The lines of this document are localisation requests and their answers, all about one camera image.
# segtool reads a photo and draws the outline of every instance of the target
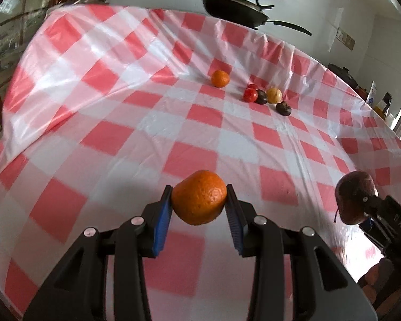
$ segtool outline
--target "red and white plastic tablecloth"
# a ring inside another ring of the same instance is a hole
[[[224,89],[210,85],[217,69],[230,74]],[[292,115],[243,102],[251,82],[280,88]],[[52,12],[4,103],[3,300],[22,314],[86,227],[120,226],[199,169],[218,173],[279,226],[314,227],[355,279],[380,255],[357,227],[333,223],[338,180],[365,170],[381,196],[401,203],[401,141],[294,46],[192,13]],[[173,216],[164,251],[145,260],[153,319],[245,320],[253,269],[234,250],[224,213],[199,227]]]

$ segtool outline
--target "red tomato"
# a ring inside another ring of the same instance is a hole
[[[244,91],[244,101],[254,102],[258,98],[258,93],[254,88],[248,88]]]
[[[247,85],[247,89],[248,88],[253,88],[255,90],[259,89],[258,85],[254,84],[254,83],[251,83],[251,84]]]

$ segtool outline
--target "black wok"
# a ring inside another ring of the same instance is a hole
[[[265,15],[262,10],[271,9],[274,6],[262,6],[259,0],[255,1],[256,3],[252,3],[248,0],[202,0],[207,13],[216,18],[228,20],[229,22],[244,25],[252,29],[264,25],[267,22],[271,22],[274,23],[274,25],[285,26],[312,36],[311,32],[299,25],[281,22],[279,20],[269,20],[269,17]]]

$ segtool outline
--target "white wall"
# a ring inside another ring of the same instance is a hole
[[[401,109],[401,21],[377,15],[369,47],[357,77],[367,89],[376,82],[375,103],[389,92],[392,95],[390,113]]]
[[[206,14],[202,0],[108,0],[108,2]],[[367,51],[375,14],[363,0],[260,0],[260,3],[276,5],[274,9],[265,11],[272,20],[301,25],[310,30],[313,36],[309,37],[271,23],[260,27],[260,31],[294,44],[325,66],[328,63],[345,66],[356,77]],[[335,39],[339,27],[355,39],[353,51]]]

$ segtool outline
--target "wall socket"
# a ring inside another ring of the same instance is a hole
[[[343,31],[341,28],[339,28],[337,30],[336,39],[338,39],[341,43],[343,43],[350,50],[354,50],[355,40],[350,35],[348,35],[345,31]]]

